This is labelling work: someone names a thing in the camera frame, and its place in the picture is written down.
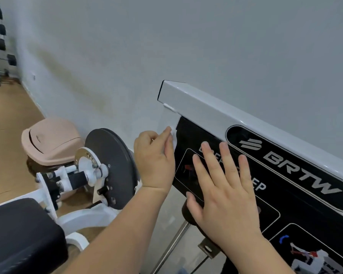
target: white metal frame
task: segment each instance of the white metal frame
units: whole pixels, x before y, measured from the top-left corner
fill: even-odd
[[[187,83],[163,81],[158,101],[164,105],[158,132],[165,128],[165,124],[172,128],[177,127],[180,117],[184,116],[224,141],[227,129],[233,125],[240,125],[343,180],[342,159]],[[182,236],[181,232],[178,231],[170,246],[175,246]],[[166,249],[165,254],[160,258],[152,273],[158,272],[170,253],[170,250]]]
[[[79,168],[74,165],[68,167],[61,166],[59,169],[54,171],[55,175],[61,178],[61,182],[63,184],[69,184],[67,175],[68,173],[75,170],[84,171],[88,178],[88,183],[91,186],[94,186],[95,184],[101,186],[102,184],[104,184],[104,179],[108,176],[108,168],[100,163],[99,159],[91,150],[85,147],[82,149],[85,149],[88,153],[91,153],[92,157],[96,160],[99,166],[98,168],[94,169],[92,167],[92,162],[88,158],[82,157],[82,162],[79,164]],[[1,203],[0,206],[24,198],[32,198],[35,199],[38,203],[44,203],[45,209],[49,216],[64,230],[66,242],[68,244],[75,245],[77,248],[80,249],[80,251],[83,251],[89,245],[89,242],[83,235],[79,234],[77,231],[89,227],[106,227],[113,221],[113,219],[119,212],[113,208],[108,207],[104,197],[97,197],[97,200],[100,199],[102,203],[90,209],[77,210],[74,212],[70,212],[64,216],[58,217],[45,180],[41,173],[37,173],[36,181],[39,184],[39,189],[13,198],[7,202]],[[66,191],[72,190],[71,184],[67,185],[67,187],[68,190]]]

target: weight plate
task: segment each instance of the weight plate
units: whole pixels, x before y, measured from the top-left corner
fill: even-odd
[[[127,146],[113,131],[102,128],[88,134],[85,147],[91,149],[109,169],[104,182],[109,187],[104,194],[108,206],[123,209],[134,196],[137,186],[137,170]]]

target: exercise illustration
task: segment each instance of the exercise illustration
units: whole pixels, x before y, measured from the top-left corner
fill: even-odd
[[[305,261],[294,259],[291,269],[297,274],[342,274],[343,267],[329,257],[329,254],[320,249],[306,251],[291,242],[291,253],[306,257]]]

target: black seat pad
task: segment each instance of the black seat pad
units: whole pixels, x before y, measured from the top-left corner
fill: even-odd
[[[67,258],[64,231],[34,199],[0,206],[0,274],[47,274]]]

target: white wall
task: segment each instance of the white wall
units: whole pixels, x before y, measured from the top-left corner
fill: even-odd
[[[107,127],[132,148],[156,129],[166,79],[343,159],[343,0],[16,0],[15,13],[23,84],[83,136]]]

